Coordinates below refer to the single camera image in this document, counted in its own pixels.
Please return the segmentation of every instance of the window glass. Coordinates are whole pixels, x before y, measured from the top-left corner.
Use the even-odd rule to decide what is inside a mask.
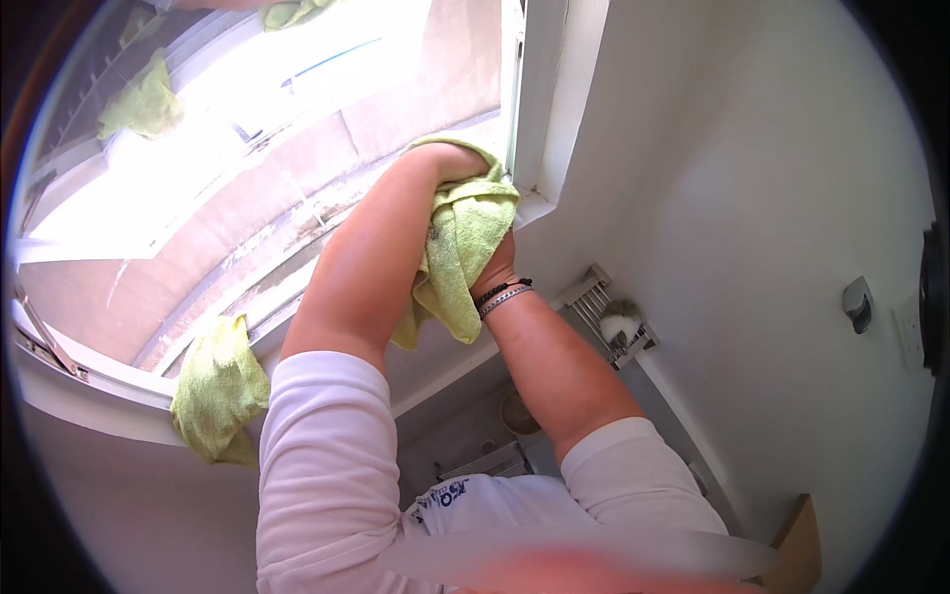
[[[44,321],[121,363],[174,376],[203,321],[293,303],[412,140],[505,153],[501,0],[343,0],[273,32],[257,10],[111,7],[50,99],[17,247]],[[98,138],[156,55],[174,125]]]

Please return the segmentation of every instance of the wall outlet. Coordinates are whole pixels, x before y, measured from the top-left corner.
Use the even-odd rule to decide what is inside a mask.
[[[910,371],[923,369],[923,340],[921,339],[921,311],[914,293],[894,306],[898,334],[901,335],[903,362]]]

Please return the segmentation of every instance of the shirt sleeve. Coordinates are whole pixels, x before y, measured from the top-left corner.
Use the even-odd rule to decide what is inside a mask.
[[[591,432],[560,464],[571,496],[601,524],[728,534],[693,474],[643,417]]]
[[[260,592],[401,591],[376,568],[400,532],[386,379],[349,354],[281,361],[260,438]]]

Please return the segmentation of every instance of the green towel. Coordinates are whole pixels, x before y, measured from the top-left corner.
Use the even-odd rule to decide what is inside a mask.
[[[172,92],[164,49],[152,54],[139,73],[109,98],[99,114],[99,139],[125,128],[147,139],[160,138],[184,118],[184,105]]]
[[[220,316],[195,338],[181,365],[172,422],[206,464],[257,468],[257,448],[245,431],[267,408],[271,382],[248,345],[244,315]]]
[[[515,219],[521,196],[515,186],[502,182],[502,163],[474,144],[455,138],[424,138],[425,143],[453,143],[477,151],[488,163],[488,173],[461,182],[443,183],[432,201],[432,222],[426,252],[412,283],[412,299],[392,333],[392,342],[415,350],[419,327],[437,317],[455,338],[471,344],[482,330],[468,288],[488,264]]]
[[[336,0],[295,0],[275,2],[257,9],[265,33],[272,33],[309,23],[328,9]]]

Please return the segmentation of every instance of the metal rack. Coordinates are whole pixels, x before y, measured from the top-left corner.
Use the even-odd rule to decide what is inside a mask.
[[[597,338],[598,343],[607,352],[607,361],[619,370],[630,362],[640,351],[652,349],[659,344],[659,338],[650,325],[644,322],[630,343],[622,349],[614,349],[603,339],[600,333],[600,315],[611,302],[606,287],[610,284],[610,277],[596,264],[587,269],[587,274],[577,287],[569,291],[564,298],[564,305],[571,308],[588,330]]]

